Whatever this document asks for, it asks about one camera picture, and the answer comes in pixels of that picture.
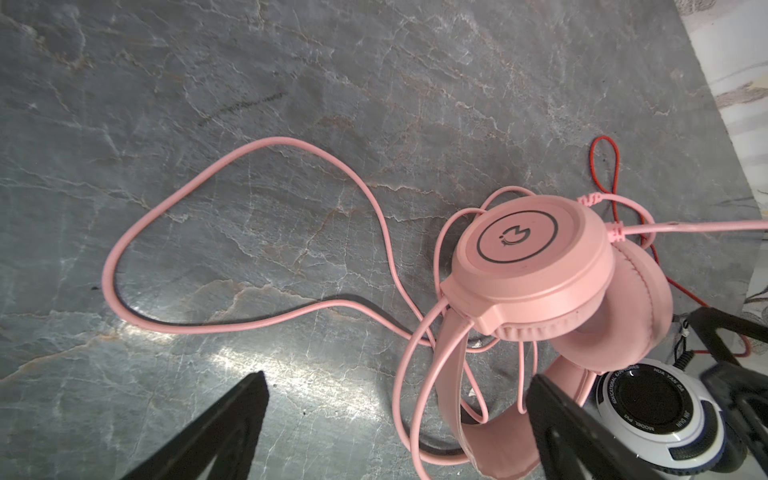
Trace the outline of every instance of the black circle outline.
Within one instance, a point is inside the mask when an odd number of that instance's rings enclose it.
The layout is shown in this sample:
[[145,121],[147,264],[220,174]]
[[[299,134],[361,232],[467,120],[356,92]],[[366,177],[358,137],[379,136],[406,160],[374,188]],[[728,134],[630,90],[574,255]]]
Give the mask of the black circle outline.
[[[534,253],[531,253],[531,254],[530,254],[530,255],[528,255],[527,257],[518,258],[517,260],[506,260],[506,261],[503,261],[503,262],[502,262],[502,261],[500,261],[500,260],[493,260],[493,259],[491,259],[491,258],[488,258],[488,257],[486,257],[486,256],[483,254],[483,252],[480,250],[480,242],[482,241],[482,236],[483,236],[483,235],[485,235],[485,232],[487,232],[489,228],[491,228],[491,227],[493,227],[494,225],[496,225],[496,222],[499,222],[500,220],[503,220],[503,219],[505,219],[506,217],[511,217],[512,215],[517,215],[517,214],[542,214],[542,215],[545,215],[545,216],[549,217],[549,220],[552,220],[552,224],[554,224],[554,232],[552,232],[552,238],[551,238],[551,239],[549,239],[549,241],[547,242],[547,244],[546,244],[546,245],[544,245],[544,246],[543,246],[542,248],[540,248],[539,250],[535,251]],[[478,242],[477,242],[477,246],[476,246],[476,248],[477,248],[477,251],[478,251],[478,254],[480,255],[480,257],[482,257],[482,258],[483,258],[483,260],[486,260],[486,261],[488,261],[488,262],[491,262],[491,263],[517,263],[517,262],[521,262],[521,261],[523,261],[523,260],[527,260],[527,259],[529,259],[529,258],[532,258],[532,257],[536,257],[538,254],[540,254],[541,252],[543,252],[544,250],[546,250],[546,248],[547,248],[547,247],[549,247],[550,245],[552,245],[552,242],[554,242],[554,239],[555,239],[555,238],[557,238],[557,236],[558,236],[558,229],[559,229],[559,227],[558,227],[558,221],[557,221],[557,220],[556,220],[556,219],[555,219],[555,218],[554,218],[552,215],[548,214],[547,212],[542,212],[541,210],[520,210],[519,212],[514,212],[514,213],[511,213],[511,214],[506,214],[506,215],[504,215],[503,217],[499,217],[499,218],[497,218],[496,220],[494,220],[494,221],[493,221],[493,222],[492,222],[490,225],[488,225],[488,226],[487,226],[487,227],[486,227],[486,228],[485,228],[485,229],[482,231],[482,233],[480,233],[480,237],[478,238]]]
[[[624,406],[621,405],[621,402],[619,402],[618,399],[616,398],[617,389],[614,388],[613,390],[611,390],[611,383],[620,382],[621,377],[627,374],[630,370],[636,370],[636,369],[644,370],[645,372],[652,373],[654,375],[664,375],[664,379],[669,381],[675,386],[677,391],[680,393],[680,397],[681,397],[680,399],[682,400],[683,408],[682,408],[682,411],[680,412],[680,416],[668,422],[666,425],[659,425],[658,427],[654,427],[654,430],[652,432],[649,432],[647,429],[638,425],[638,424],[646,425],[646,423],[643,422],[644,419],[637,419],[633,415],[630,415],[630,413],[624,408]],[[607,388],[608,399],[610,400],[611,406],[613,407],[613,409],[619,415],[619,418],[621,418],[626,423],[629,423],[636,429],[641,430],[643,432],[650,433],[653,435],[669,435],[671,433],[682,431],[690,424],[691,420],[694,419],[694,402],[691,398],[691,394],[688,391],[688,389],[675,375],[657,366],[648,365],[647,363],[638,363],[637,365],[628,366],[626,369],[612,372],[608,376],[606,384],[608,385],[608,388]]]

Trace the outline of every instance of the black textured grip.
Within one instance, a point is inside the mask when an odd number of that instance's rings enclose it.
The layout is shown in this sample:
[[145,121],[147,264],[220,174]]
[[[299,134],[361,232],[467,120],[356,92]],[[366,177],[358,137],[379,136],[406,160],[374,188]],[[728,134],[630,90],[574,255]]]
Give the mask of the black textured grip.
[[704,428],[701,430],[698,438],[688,445],[673,447],[670,449],[670,455],[675,460],[688,460],[696,458],[712,447],[717,437],[717,412],[711,403],[701,401],[701,407],[704,412]]

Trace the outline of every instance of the headphones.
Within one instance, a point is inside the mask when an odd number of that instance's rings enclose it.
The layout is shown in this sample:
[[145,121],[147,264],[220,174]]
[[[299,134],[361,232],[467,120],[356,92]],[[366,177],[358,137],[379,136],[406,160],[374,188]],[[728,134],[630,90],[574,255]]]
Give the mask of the headphones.
[[[413,334],[393,325],[368,307],[350,300],[325,300],[288,313],[241,323],[175,325],[148,319],[118,297],[114,275],[118,261],[131,241],[150,223],[235,159],[252,151],[286,145],[309,151],[344,171],[374,207],[396,288],[420,324]],[[504,192],[524,194],[490,210],[488,205]],[[628,205],[644,224],[624,227],[604,223],[590,207],[603,200]],[[440,281],[437,268],[440,246],[451,224],[462,215],[475,219],[461,235],[453,254],[452,272]],[[670,328],[672,294],[665,275],[644,249],[656,232],[765,230],[768,221],[720,223],[655,223],[641,205],[616,194],[590,194],[578,200],[536,195],[521,187],[497,190],[481,208],[454,214],[442,228],[435,248],[433,276],[438,302],[425,315],[399,281],[389,233],[382,210],[362,179],[338,158],[311,144],[288,137],[270,137],[244,145],[198,174],[179,191],[145,214],[120,238],[109,253],[101,276],[104,298],[123,320],[162,333],[221,333],[273,325],[329,307],[348,307],[365,313],[409,340],[395,377],[392,416],[403,444],[411,451],[420,478],[429,478],[422,461],[437,465],[471,462],[483,475],[498,480],[520,478],[539,462],[531,424],[523,405],[522,348],[518,376],[518,402],[488,420],[488,410],[469,370],[465,355],[490,349],[500,340],[548,340],[560,356],[544,372],[561,390],[583,405],[596,375],[637,363]],[[645,234],[640,246],[625,241],[627,235]],[[429,327],[443,316],[435,340]],[[494,336],[481,349],[468,349],[475,329]],[[416,401],[410,435],[400,416],[400,393],[406,369],[417,346],[435,350],[432,367]],[[482,415],[460,398],[462,371],[478,394]],[[444,420],[450,425],[463,453],[434,455],[419,450],[420,424],[429,393],[435,387]],[[460,421],[460,408],[477,419],[477,425]]]

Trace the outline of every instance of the pink ear cup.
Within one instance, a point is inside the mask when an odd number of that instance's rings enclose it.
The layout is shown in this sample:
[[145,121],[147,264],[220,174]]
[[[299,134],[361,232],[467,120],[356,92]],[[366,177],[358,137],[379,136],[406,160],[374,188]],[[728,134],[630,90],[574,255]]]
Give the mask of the pink ear cup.
[[573,332],[550,340],[562,356],[595,372],[638,362],[672,321],[672,292],[661,268],[634,243],[613,246],[616,268],[597,312]]
[[[453,336],[461,334],[463,325],[458,314],[453,309],[449,310],[437,339],[436,355]],[[539,463],[528,414],[521,414],[512,406],[485,424],[461,423],[459,402],[466,343],[467,336],[450,355],[435,382],[442,417],[480,473],[497,480],[524,477]],[[580,405],[584,404],[595,377],[592,372],[576,366],[563,356],[559,356],[544,375]]]
[[563,197],[523,197],[472,222],[441,289],[480,333],[550,339],[594,313],[614,263],[595,212]]

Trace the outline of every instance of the gray marble surface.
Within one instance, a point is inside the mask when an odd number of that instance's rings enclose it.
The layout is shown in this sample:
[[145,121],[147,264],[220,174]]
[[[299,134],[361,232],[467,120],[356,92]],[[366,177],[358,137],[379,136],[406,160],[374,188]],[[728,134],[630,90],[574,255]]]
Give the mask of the gray marble surface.
[[[261,369],[271,400],[251,478],[414,476],[390,412],[405,342],[371,320],[325,311],[246,333],[170,336],[127,326],[104,305],[99,277],[115,240],[249,140],[292,135],[354,168],[383,206],[403,283],[423,310],[449,215],[506,184],[592,191],[587,150],[602,133],[622,149],[621,193],[658,220],[759,216],[672,1],[4,0],[0,9],[8,480],[120,478]],[[608,149],[598,164],[608,179]],[[735,312],[759,238],[666,235],[657,245],[669,275]],[[236,162],[151,225],[118,284],[137,311],[168,322],[351,296],[415,326],[364,196],[290,149]],[[510,345],[472,357],[492,414],[514,401],[515,357]],[[415,356],[406,418],[430,358],[424,348]],[[434,402],[422,431],[427,445],[456,445]],[[429,471],[478,477],[467,465]]]

